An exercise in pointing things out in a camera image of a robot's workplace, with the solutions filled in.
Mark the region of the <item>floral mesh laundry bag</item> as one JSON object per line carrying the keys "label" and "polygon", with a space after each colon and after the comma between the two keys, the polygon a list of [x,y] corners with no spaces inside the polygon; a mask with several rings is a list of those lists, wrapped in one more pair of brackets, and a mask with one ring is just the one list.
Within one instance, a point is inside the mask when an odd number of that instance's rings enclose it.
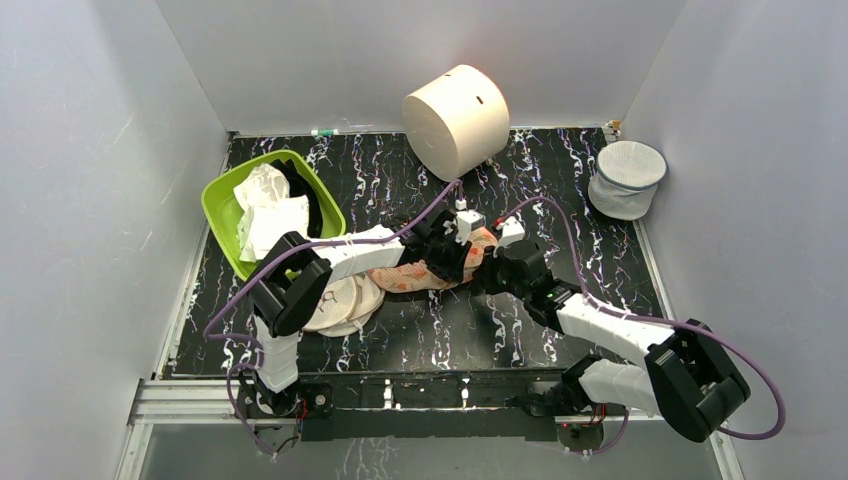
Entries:
{"label": "floral mesh laundry bag", "polygon": [[456,281],[446,281],[432,273],[426,263],[421,260],[395,268],[378,268],[367,272],[368,277],[382,290],[389,293],[413,293],[421,290],[448,290],[458,285],[468,283],[473,279],[473,273],[480,267],[484,251],[487,247],[496,247],[498,240],[485,227],[474,230],[469,240],[471,248],[464,261],[463,278]]}

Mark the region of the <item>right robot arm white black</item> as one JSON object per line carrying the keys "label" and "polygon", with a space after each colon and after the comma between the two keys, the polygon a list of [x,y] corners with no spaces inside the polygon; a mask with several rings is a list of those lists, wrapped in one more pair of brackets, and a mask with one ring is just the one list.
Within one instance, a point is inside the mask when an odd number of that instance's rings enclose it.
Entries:
{"label": "right robot arm white black", "polygon": [[577,414],[599,404],[661,416],[684,438],[702,442],[751,396],[748,383],[711,329],[690,319],[638,322],[594,305],[556,278],[540,247],[520,240],[488,247],[474,273],[488,294],[508,293],[538,324],[593,342],[621,357],[587,356],[562,376],[565,405]]}

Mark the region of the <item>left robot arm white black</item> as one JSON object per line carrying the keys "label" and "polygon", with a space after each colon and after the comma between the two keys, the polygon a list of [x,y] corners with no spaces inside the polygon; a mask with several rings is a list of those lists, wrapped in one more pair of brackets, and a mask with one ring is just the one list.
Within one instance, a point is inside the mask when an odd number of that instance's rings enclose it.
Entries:
{"label": "left robot arm white black", "polygon": [[360,332],[388,293],[445,290],[470,281],[482,249],[495,244],[475,211],[443,210],[409,230],[377,225],[309,242],[285,234],[249,277],[259,365],[244,400],[289,416],[302,401],[301,333],[336,338]]}

